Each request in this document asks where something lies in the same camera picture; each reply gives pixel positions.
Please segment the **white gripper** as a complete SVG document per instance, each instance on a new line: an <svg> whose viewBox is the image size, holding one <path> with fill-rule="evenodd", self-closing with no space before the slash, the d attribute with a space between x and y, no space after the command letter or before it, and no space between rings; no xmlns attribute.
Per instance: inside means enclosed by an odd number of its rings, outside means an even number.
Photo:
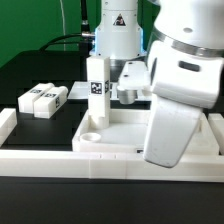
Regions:
<svg viewBox="0 0 224 224"><path fill-rule="evenodd" d="M138 90L152 93L143 158L149 163L172 168L185 152L202 109L163 97L151 89L150 81L144 62L126 62L118 79L118 98L121 104L132 104Z"/></svg>

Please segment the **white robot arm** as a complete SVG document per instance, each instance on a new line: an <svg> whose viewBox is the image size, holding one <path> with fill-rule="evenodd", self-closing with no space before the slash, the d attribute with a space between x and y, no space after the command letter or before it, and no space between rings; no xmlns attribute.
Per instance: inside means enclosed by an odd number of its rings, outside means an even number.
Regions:
<svg viewBox="0 0 224 224"><path fill-rule="evenodd" d="M137 23L138 0L101 0L94 56L123 60L117 93L132 104L151 93L143 158L175 166L202 110L212 108L224 69L224 0L148 0L160 11L147 50Z"/></svg>

